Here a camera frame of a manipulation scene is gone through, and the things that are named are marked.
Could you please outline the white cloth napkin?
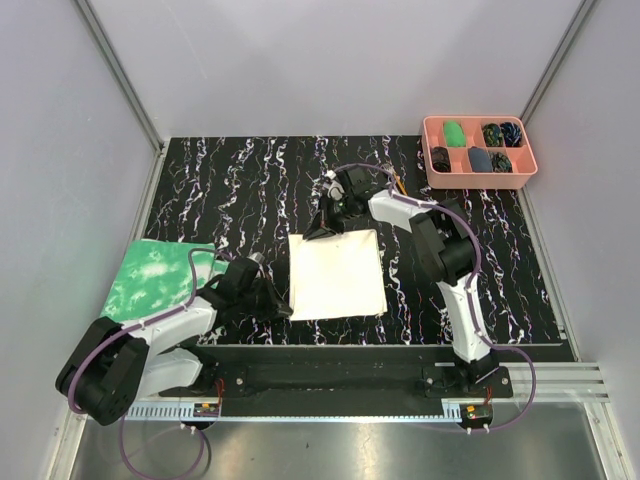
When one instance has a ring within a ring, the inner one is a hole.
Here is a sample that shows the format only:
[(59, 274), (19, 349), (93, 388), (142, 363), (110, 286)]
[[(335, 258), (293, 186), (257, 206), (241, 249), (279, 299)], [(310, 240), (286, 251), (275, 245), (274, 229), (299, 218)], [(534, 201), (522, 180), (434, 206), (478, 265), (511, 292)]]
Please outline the white cloth napkin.
[(387, 311), (377, 232), (325, 239), (288, 237), (293, 321), (376, 316)]

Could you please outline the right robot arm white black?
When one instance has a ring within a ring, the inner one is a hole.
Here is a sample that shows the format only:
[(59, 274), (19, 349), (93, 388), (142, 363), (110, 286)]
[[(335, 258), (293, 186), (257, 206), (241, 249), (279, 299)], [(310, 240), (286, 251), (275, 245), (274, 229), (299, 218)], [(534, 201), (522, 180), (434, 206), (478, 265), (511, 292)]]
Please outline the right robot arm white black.
[(480, 247), (454, 201), (429, 204), (400, 193), (393, 174), (379, 185), (365, 164), (329, 171), (305, 240), (345, 232), (349, 220), (368, 216), (411, 234), (420, 264), (445, 301), (453, 334), (454, 365), (443, 373), (442, 391), (466, 396), (486, 389), (499, 362), (487, 338), (477, 291)]

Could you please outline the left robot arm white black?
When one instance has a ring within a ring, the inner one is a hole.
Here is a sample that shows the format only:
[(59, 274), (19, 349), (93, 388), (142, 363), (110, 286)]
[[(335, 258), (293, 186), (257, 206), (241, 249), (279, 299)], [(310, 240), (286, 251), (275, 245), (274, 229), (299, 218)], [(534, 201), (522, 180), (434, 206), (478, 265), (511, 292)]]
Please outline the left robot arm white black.
[(263, 272), (261, 254), (232, 260), (187, 299), (139, 319), (94, 320), (55, 380), (69, 408), (102, 426), (120, 420), (140, 398), (186, 388), (196, 396), (215, 386), (216, 372), (182, 342), (213, 330), (234, 313), (261, 321), (289, 318), (292, 308)]

